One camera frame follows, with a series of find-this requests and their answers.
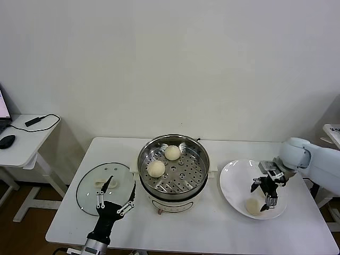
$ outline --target glass lid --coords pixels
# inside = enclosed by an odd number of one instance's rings
[[[112,177],[104,194],[104,201],[123,206],[131,195],[134,180],[127,166],[120,163],[104,163],[90,170],[80,181],[76,190],[76,201],[81,210],[98,216],[97,191]]]

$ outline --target white plate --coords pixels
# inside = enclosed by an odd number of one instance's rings
[[[263,176],[258,167],[259,162],[253,160],[235,160],[227,164],[221,171],[219,183],[226,200],[237,211],[253,219],[273,219],[284,212],[287,207],[286,187],[278,187],[278,201],[274,209],[263,211],[261,215],[250,214],[245,208],[245,201],[248,198],[260,198],[265,203],[265,197],[261,188],[258,187],[250,193],[253,178]]]

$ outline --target power cord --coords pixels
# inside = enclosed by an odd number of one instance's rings
[[[34,132],[40,132],[40,131],[49,130],[49,129],[53,128],[53,127],[60,121],[60,117],[59,117],[59,116],[57,116],[57,115],[55,115],[55,114],[47,114],[47,115],[45,115],[45,116],[37,117],[37,118],[35,118],[35,119],[32,119],[31,121],[28,121],[28,122],[26,122],[25,124],[26,124],[26,126],[33,125],[33,124],[35,124],[35,123],[41,121],[43,118],[46,118],[47,116],[55,116],[55,117],[58,118],[58,120],[57,120],[52,126],[46,128],[46,129],[26,130],[26,129],[21,129],[21,128],[16,127],[16,126],[12,126],[12,125],[10,125],[10,124],[7,125],[7,127],[12,127],[12,128],[18,129],[18,130],[22,130],[22,131],[29,132],[29,133],[34,133]]]
[[[67,248],[65,248],[65,247],[60,247],[60,248],[56,249],[56,250],[53,252],[52,255],[55,255],[55,254],[56,254],[57,252],[59,252],[59,251],[67,252]]]

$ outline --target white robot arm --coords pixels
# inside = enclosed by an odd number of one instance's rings
[[[261,187],[266,196],[261,211],[275,208],[278,186],[285,186],[290,177],[301,172],[311,181],[330,192],[340,195],[340,151],[323,148],[300,138],[282,143],[279,157],[261,161],[259,168],[266,176],[254,179],[253,192]]]
[[[323,148],[300,138],[283,142],[279,158],[285,167],[307,176],[330,192],[340,195],[340,151]]]

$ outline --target white wall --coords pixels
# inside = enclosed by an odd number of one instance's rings
[[[1,0],[0,82],[15,111],[63,118],[47,155],[66,181],[96,136],[306,137],[340,91],[339,13],[339,1]]]

